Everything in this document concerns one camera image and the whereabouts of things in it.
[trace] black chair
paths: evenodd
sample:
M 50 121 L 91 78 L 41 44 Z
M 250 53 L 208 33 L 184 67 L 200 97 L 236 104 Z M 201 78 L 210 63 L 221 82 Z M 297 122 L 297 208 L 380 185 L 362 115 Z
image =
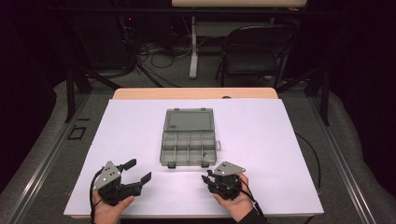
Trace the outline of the black chair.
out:
M 224 77 L 276 77 L 281 80 L 296 30 L 287 25 L 247 26 L 232 31 L 225 40 L 216 79 Z

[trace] desk foot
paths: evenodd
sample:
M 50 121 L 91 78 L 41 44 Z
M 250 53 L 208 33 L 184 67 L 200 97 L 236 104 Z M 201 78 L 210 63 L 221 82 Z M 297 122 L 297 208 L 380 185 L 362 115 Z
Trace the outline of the desk foot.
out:
M 191 56 L 190 79 L 197 78 L 198 55 Z

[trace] person's left hand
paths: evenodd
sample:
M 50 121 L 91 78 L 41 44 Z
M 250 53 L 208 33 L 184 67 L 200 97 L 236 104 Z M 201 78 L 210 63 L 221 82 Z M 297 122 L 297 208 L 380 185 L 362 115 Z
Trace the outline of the person's left hand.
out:
M 92 197 L 93 204 L 99 202 L 99 204 L 95 206 L 95 224 L 117 224 L 123 210 L 134 201 L 134 196 L 130 196 L 122 200 L 116 206 L 111 206 L 101 201 L 102 198 L 97 190 L 93 191 Z

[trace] person's right hand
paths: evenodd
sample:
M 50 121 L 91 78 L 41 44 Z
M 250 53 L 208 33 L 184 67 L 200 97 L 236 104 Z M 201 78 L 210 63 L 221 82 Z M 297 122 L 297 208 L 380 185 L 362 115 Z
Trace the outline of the person's right hand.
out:
M 236 174 L 239 178 L 248 185 L 248 178 L 243 174 Z M 244 183 L 242 184 L 242 190 L 250 193 L 248 186 Z M 247 215 L 253 209 L 253 203 L 250 198 L 245 194 L 240 192 L 239 195 L 232 201 L 222 199 L 218 194 L 213 194 L 219 205 L 227 209 L 233 220 L 239 222 L 242 218 Z

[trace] chair seat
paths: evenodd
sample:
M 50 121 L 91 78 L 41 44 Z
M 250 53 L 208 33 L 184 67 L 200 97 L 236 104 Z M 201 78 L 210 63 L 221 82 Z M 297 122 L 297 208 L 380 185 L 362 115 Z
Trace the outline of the chair seat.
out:
M 276 76 L 278 66 L 272 53 L 234 53 L 226 55 L 224 72 L 228 76 Z

